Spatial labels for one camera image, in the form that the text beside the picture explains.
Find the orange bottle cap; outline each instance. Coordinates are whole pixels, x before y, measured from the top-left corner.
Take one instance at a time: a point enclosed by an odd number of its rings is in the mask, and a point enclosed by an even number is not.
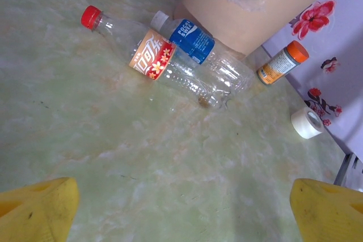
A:
[[[299,63],[305,62],[309,57],[306,49],[297,41],[292,41],[286,48],[294,60]]]

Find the blue bottle label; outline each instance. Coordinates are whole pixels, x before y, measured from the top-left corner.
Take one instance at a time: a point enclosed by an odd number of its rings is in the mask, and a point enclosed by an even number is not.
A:
[[[170,41],[202,64],[214,47],[214,40],[192,22],[184,19],[170,36]]]

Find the yellow object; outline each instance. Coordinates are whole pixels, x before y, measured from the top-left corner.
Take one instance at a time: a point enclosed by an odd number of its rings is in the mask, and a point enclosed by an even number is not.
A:
[[[297,179],[290,205],[304,242],[362,242],[363,193]]]
[[[0,242],[64,242],[77,211],[74,178],[0,193]]]

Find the bottle label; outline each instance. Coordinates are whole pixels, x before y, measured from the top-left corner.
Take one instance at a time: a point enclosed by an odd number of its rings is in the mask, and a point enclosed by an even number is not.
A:
[[[257,70],[259,78],[265,84],[272,84],[297,66],[284,50],[278,52],[268,63]]]
[[[158,79],[169,64],[175,49],[175,44],[150,29],[141,41],[129,66],[151,79]]]
[[[214,40],[192,22],[184,19],[170,36],[170,41],[202,64],[214,47]]]

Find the plastic bottle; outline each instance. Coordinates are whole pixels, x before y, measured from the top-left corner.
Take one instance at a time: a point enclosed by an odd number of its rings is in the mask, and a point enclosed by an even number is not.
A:
[[[189,20],[172,20],[158,11],[151,21],[151,27],[188,53],[197,63],[214,71],[220,80],[236,92],[251,84],[254,77],[252,70]]]
[[[273,84],[309,57],[306,49],[292,41],[257,70],[258,78],[266,85]]]
[[[230,88],[149,27],[132,20],[114,19],[94,6],[86,8],[81,23],[101,34],[121,61],[181,91],[202,107],[220,109],[230,99]]]

